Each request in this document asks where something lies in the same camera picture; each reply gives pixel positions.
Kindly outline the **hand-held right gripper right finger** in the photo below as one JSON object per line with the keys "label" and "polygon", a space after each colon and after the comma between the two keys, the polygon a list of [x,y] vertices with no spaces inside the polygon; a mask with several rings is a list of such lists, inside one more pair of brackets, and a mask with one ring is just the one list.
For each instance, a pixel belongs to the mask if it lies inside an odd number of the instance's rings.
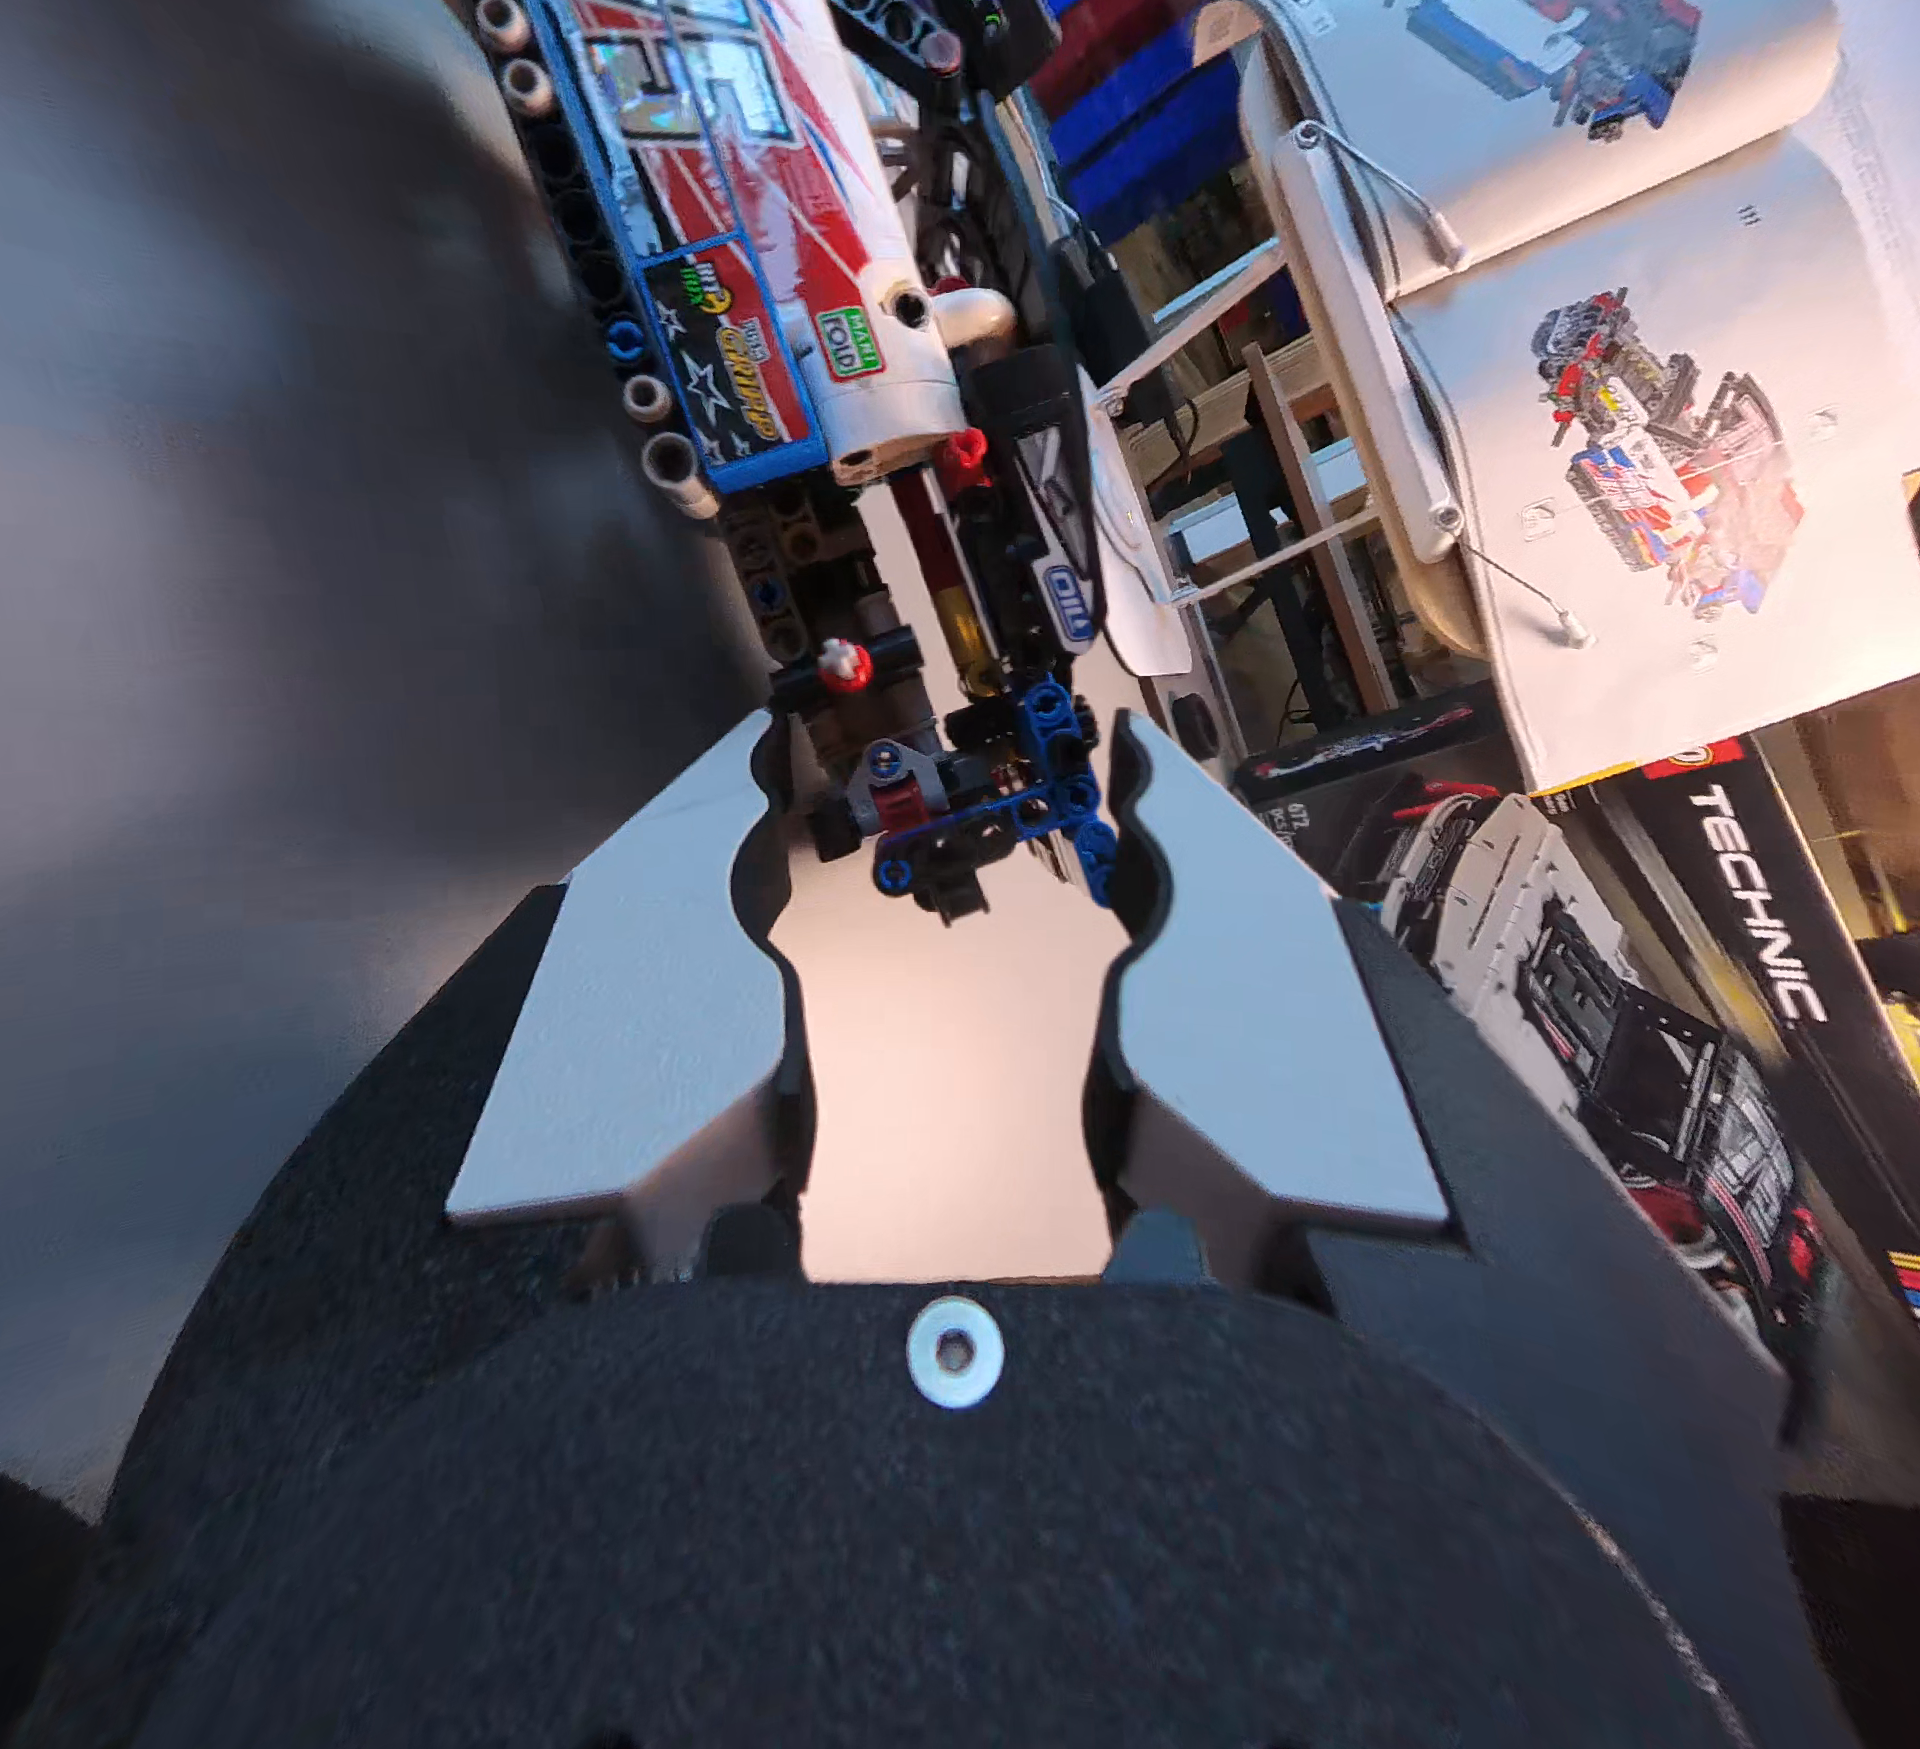
{"label": "hand-held right gripper right finger", "polygon": [[1125,948],[1085,1138],[1114,1256],[1146,1223],[1212,1282],[1279,1282],[1308,1233],[1445,1237],[1452,1209],[1330,886],[1130,709],[1109,802]]}

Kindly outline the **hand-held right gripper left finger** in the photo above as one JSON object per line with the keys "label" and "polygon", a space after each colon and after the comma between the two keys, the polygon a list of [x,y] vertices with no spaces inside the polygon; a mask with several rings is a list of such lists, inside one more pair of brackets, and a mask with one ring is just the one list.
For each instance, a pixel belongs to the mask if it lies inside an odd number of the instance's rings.
{"label": "hand-held right gripper left finger", "polygon": [[717,1212],[803,1188],[803,996],[771,943],[790,793],[787,729],[758,708],[569,872],[449,1225],[611,1220],[662,1282]]}

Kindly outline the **white book stand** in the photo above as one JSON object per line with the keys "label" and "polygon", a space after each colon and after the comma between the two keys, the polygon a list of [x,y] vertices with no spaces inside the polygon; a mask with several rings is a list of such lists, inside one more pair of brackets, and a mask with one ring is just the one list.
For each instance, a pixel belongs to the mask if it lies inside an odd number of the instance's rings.
{"label": "white book stand", "polygon": [[1146,660],[1155,634],[1169,634],[1183,612],[1196,612],[1212,594],[1193,580],[1174,580],[1165,564],[1158,527],[1122,446],[1116,419],[1129,396],[1162,368],[1178,349],[1212,326],[1252,290],[1285,273],[1301,298],[1312,358],[1346,423],[1362,498],[1352,514],[1332,517],[1317,465],[1298,447],[1292,406],[1262,346],[1252,350],[1247,386],[1268,396],[1265,423],[1284,461],[1284,482],[1298,514],[1292,545],[1247,562],[1215,591],[1309,559],[1322,569],[1332,602],[1346,591],[1346,560],[1334,546],[1377,534],[1385,541],[1417,620],[1452,655],[1487,663],[1491,654],[1479,605],[1460,564],[1462,510],[1438,446],[1418,408],[1405,354],[1352,224],[1339,163],[1347,149],[1317,122],[1296,122],[1285,104],[1278,45],[1262,34],[1243,48],[1239,130],[1276,237],[1235,268],[1224,270],[1193,307],[1130,361],[1112,383],[1085,390],[1095,473],[1101,570],[1130,575],[1122,584],[1137,602],[1122,611],[1126,632],[1110,632],[1116,657],[1143,677],[1165,670]]}

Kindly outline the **lego race car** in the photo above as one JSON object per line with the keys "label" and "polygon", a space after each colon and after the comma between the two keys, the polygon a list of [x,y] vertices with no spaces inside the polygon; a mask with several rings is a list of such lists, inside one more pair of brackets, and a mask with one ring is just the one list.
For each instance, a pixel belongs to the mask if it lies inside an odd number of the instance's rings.
{"label": "lego race car", "polygon": [[961,40],[909,0],[463,0],[640,430],[715,529],[825,863],[1109,904],[1093,438]]}

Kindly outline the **black lego box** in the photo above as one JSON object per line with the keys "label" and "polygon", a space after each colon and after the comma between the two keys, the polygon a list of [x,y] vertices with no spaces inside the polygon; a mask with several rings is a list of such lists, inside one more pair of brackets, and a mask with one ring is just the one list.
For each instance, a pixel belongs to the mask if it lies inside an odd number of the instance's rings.
{"label": "black lego box", "polygon": [[1916,1074],[1752,735],[1531,795],[1477,684],[1234,788],[1582,1128],[1790,1419],[1848,1282],[1916,1319]]}

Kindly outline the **lego instruction booklet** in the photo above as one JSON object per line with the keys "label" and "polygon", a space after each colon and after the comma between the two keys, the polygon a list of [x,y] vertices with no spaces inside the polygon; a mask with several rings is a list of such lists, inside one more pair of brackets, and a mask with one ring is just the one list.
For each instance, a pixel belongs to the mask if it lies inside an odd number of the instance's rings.
{"label": "lego instruction booklet", "polygon": [[1833,0],[1199,0],[1278,45],[1462,510],[1524,782],[1916,675],[1916,362]]}

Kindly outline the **stack of blue red bins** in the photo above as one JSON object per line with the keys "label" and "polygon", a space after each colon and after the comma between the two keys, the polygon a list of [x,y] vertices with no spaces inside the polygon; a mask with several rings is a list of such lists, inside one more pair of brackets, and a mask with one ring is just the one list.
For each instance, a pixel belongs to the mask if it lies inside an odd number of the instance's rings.
{"label": "stack of blue red bins", "polygon": [[1196,0],[1076,0],[1031,91],[1063,195],[1109,246],[1242,163],[1231,58],[1193,62]]}

